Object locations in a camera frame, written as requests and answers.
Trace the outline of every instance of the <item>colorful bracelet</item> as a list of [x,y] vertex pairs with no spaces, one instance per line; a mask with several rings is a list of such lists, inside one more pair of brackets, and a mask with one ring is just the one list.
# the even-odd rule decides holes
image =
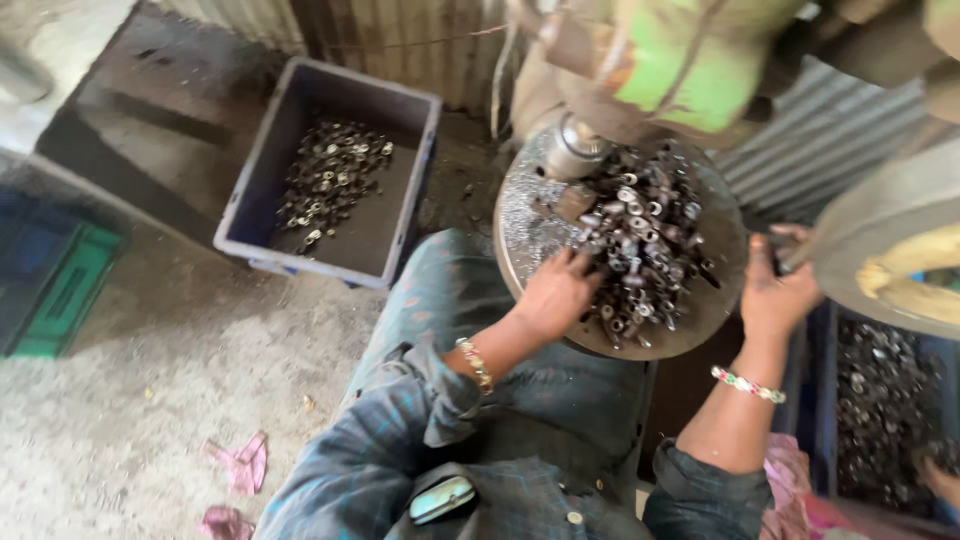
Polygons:
[[750,382],[742,377],[738,377],[720,366],[713,366],[713,369],[710,370],[710,374],[713,375],[715,379],[719,379],[720,381],[729,384],[737,390],[750,392],[751,394],[759,396],[764,400],[770,400],[777,405],[786,401],[786,394],[780,390],[764,388],[755,382]]
[[477,348],[467,341],[465,337],[457,340],[457,347],[464,352],[464,357],[467,359],[467,362],[470,363],[470,367],[473,368],[473,373],[477,376],[477,385],[480,386],[483,395],[491,395],[493,393],[493,377],[490,376],[490,372],[488,372],[487,367],[484,366],[483,358],[477,354]]

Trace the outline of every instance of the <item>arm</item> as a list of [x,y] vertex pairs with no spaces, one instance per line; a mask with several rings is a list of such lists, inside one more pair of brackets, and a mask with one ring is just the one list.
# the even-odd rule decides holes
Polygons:
[[[587,309],[600,282],[589,257],[565,249],[549,259],[503,319],[471,339],[494,381],[559,339]],[[256,538],[382,538],[425,472],[431,448],[468,437],[480,404],[473,369],[459,349],[439,355],[420,343],[380,368],[365,391],[300,454],[260,519]]]
[[[572,249],[563,248],[540,266],[506,316],[469,340],[494,383],[534,351],[563,337],[587,311],[603,279],[599,272],[585,276],[589,266],[588,254],[574,256]],[[444,363],[457,373],[475,376],[459,348],[445,354]]]
[[[799,228],[775,233],[801,236]],[[820,300],[809,264],[777,278],[762,235],[750,243],[740,303],[744,344],[730,371],[780,388],[790,332]],[[658,485],[643,521],[658,538],[756,538],[773,494],[763,458],[775,405],[717,382],[676,444],[654,456]]]
[[[809,264],[778,279],[766,240],[755,234],[740,303],[743,348],[731,371],[760,386],[779,389],[790,332],[820,298]],[[677,438],[677,449],[730,473],[762,469],[774,407],[768,400],[717,382]]]

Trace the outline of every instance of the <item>corrugated wall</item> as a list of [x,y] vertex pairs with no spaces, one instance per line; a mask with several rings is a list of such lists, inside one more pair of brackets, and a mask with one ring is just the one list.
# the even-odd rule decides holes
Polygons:
[[920,81],[886,90],[812,58],[777,116],[713,159],[757,217],[811,223],[823,207],[888,160],[924,119]]
[[[164,10],[231,29],[289,53],[317,50],[322,60],[435,92],[453,110],[481,117],[489,113],[493,68],[504,32],[459,36],[503,25],[503,0],[155,2]],[[314,32],[301,34],[294,9]],[[519,62],[515,53],[505,81],[512,80],[510,74]]]

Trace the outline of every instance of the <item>person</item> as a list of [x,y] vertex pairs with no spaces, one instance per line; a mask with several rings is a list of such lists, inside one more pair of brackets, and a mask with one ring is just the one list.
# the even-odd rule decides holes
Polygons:
[[[820,293],[809,265],[776,277],[765,242],[750,241],[745,340],[729,370],[777,389],[790,332]],[[425,240],[339,417],[302,451],[255,537],[756,538],[773,501],[763,457],[775,404],[722,381],[658,448],[636,518],[645,362],[558,343],[601,282],[590,266],[564,248],[514,304],[462,233]]]

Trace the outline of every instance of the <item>scrap metal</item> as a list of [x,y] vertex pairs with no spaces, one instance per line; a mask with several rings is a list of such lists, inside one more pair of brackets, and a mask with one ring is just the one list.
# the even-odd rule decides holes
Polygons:
[[878,322],[841,319],[837,353],[837,493],[928,518],[915,453],[937,437],[938,364],[918,336]]
[[689,163],[666,143],[646,160],[629,146],[617,147],[600,170],[568,187],[554,211],[576,219],[577,248],[594,255],[606,274],[590,315],[599,318],[615,349],[626,340],[643,347],[643,325],[675,331],[688,314],[689,282],[704,278],[716,288],[714,261],[704,257],[697,232],[703,208],[687,178]]
[[290,166],[286,192],[276,211],[282,230],[309,231],[295,253],[308,254],[324,236],[350,218],[360,199],[382,195],[373,172],[390,167],[394,144],[361,122],[315,115],[313,127],[300,141],[298,159]]

